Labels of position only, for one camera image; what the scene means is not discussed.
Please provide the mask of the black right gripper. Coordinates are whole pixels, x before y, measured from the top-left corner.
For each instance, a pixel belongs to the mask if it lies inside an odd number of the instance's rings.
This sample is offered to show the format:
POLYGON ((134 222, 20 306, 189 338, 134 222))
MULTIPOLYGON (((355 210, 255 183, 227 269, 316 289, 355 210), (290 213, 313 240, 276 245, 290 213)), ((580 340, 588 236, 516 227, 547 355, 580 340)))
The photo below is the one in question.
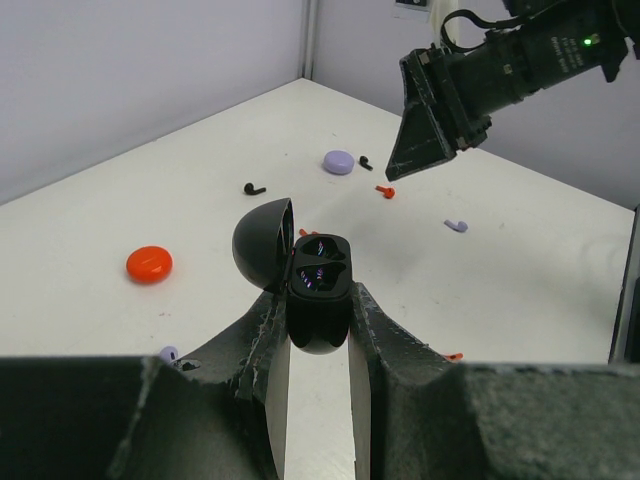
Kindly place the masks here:
POLYGON ((396 181, 452 160, 487 138, 493 113, 601 68, 613 82, 628 53, 619 19, 474 20, 481 44, 463 47, 446 28, 438 49, 400 61, 404 110, 386 178, 396 181))

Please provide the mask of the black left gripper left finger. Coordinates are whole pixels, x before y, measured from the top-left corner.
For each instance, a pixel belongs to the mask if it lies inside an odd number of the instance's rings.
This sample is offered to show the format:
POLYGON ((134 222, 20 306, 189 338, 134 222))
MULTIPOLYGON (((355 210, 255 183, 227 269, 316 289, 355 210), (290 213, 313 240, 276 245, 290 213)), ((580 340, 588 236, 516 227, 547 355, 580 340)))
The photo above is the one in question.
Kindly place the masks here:
POLYGON ((5 479, 280 479, 290 342, 285 303, 248 312, 177 361, 5 357, 5 479))

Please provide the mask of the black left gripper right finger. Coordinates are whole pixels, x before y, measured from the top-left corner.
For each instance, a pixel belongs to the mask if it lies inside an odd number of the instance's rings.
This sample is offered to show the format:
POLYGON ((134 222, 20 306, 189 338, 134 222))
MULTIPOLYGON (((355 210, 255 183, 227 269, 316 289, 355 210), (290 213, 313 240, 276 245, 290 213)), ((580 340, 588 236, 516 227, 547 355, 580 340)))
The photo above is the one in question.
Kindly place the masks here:
POLYGON ((638 477, 637 366, 454 363, 351 294, 357 478, 638 477))

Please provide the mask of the black earbud charging case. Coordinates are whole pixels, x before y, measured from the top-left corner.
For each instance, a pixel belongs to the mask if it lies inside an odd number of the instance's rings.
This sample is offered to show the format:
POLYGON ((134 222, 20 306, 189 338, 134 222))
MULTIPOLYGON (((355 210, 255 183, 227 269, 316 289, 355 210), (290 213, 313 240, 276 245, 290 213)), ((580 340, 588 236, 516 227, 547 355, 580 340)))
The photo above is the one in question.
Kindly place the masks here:
POLYGON ((343 345, 353 312, 351 247, 345 238, 310 233, 296 239, 292 201, 282 198, 240 219, 232 255, 245 279, 285 301, 287 332, 298 349, 324 355, 343 345))

